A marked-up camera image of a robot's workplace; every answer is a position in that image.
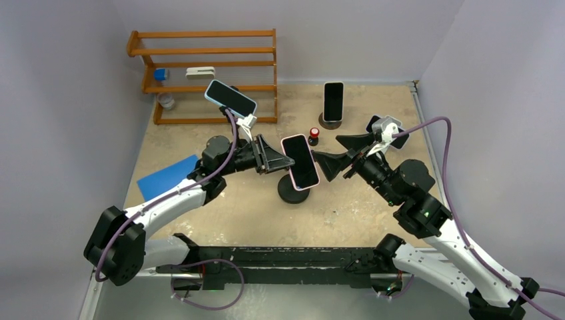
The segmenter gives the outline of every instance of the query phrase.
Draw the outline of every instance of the red bottle cap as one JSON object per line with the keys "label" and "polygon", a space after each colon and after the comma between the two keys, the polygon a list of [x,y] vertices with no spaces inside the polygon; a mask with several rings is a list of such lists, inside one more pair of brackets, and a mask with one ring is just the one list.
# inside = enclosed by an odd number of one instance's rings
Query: red bottle cap
{"label": "red bottle cap", "polygon": [[310,136],[312,138],[317,138],[320,135],[320,130],[318,130],[318,128],[313,127],[312,129],[310,129]]}

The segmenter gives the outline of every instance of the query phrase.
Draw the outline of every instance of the beige tabletop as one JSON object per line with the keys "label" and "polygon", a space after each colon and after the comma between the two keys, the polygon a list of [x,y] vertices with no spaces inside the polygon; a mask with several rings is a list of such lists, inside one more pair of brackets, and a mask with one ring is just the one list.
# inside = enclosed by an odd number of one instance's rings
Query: beige tabletop
{"label": "beige tabletop", "polygon": [[[279,123],[256,124],[252,134],[263,134],[268,143],[281,151],[281,139],[297,133],[308,135],[311,127],[320,128],[317,151],[342,153],[345,149],[336,135],[365,133],[374,114],[392,115],[404,128],[419,123],[416,107],[408,87],[364,86],[345,87],[344,121],[336,130],[318,125],[322,109],[322,85],[279,85]],[[177,96],[176,109],[163,117],[182,117],[196,109],[218,112],[200,97]],[[269,100],[257,97],[261,112],[267,112]],[[144,202],[137,180],[172,165],[190,155],[200,157],[207,140],[214,135],[231,138],[229,125],[154,125],[149,123],[133,172],[126,207]],[[430,169],[432,165],[421,131],[413,133],[402,150],[389,149],[386,159],[395,168],[405,159],[419,159]],[[277,183],[284,171],[259,175],[255,170],[225,177],[226,189],[214,201],[192,210],[159,230],[153,238],[184,233],[199,245],[250,245],[296,247],[372,247],[387,234],[394,233],[417,247],[427,247],[398,226],[389,207],[378,193],[359,176],[343,179],[341,175],[329,183],[321,170],[320,185],[308,199],[298,205],[283,202]],[[431,193],[438,197],[437,186]]]}

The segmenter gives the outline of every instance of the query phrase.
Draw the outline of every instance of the gray wall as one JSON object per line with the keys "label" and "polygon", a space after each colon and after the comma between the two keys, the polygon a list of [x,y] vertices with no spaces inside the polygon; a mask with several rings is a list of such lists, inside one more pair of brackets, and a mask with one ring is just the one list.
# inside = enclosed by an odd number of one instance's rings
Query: gray wall
{"label": "gray wall", "polygon": [[115,0],[128,31],[277,28],[279,81],[420,79],[463,0]]}
{"label": "gray wall", "polygon": [[[420,82],[453,121],[448,182],[466,230],[520,276],[565,289],[565,2],[464,2]],[[445,126],[430,129],[441,161]],[[536,299],[565,317],[555,297]],[[528,309],[527,319],[544,319]]]}
{"label": "gray wall", "polygon": [[76,319],[150,108],[109,0],[0,2],[0,317]]}

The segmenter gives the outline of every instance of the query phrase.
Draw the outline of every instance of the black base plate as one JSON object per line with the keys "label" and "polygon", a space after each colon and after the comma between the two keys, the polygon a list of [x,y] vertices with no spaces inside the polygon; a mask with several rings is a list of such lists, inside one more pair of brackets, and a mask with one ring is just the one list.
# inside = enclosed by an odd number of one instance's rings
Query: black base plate
{"label": "black base plate", "polygon": [[304,191],[296,191],[292,186],[292,180],[290,180],[290,175],[285,175],[279,181],[277,186],[277,191],[279,192],[279,197],[286,202],[293,205],[304,202],[306,198],[310,195],[310,189]]}
{"label": "black base plate", "polygon": [[326,130],[335,130],[341,126],[341,121],[337,121],[337,122],[324,121],[324,113],[320,113],[320,116],[318,117],[318,122],[320,123],[322,128]]}

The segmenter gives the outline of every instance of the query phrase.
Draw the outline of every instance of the blue mat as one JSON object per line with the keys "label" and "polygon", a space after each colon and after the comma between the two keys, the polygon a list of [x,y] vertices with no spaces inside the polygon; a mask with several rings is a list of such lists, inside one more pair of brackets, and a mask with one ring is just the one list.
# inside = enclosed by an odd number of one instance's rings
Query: blue mat
{"label": "blue mat", "polygon": [[198,157],[191,155],[174,165],[170,165],[162,170],[143,177],[137,181],[137,186],[145,201],[151,200],[161,193],[170,190],[178,185],[196,166]]}

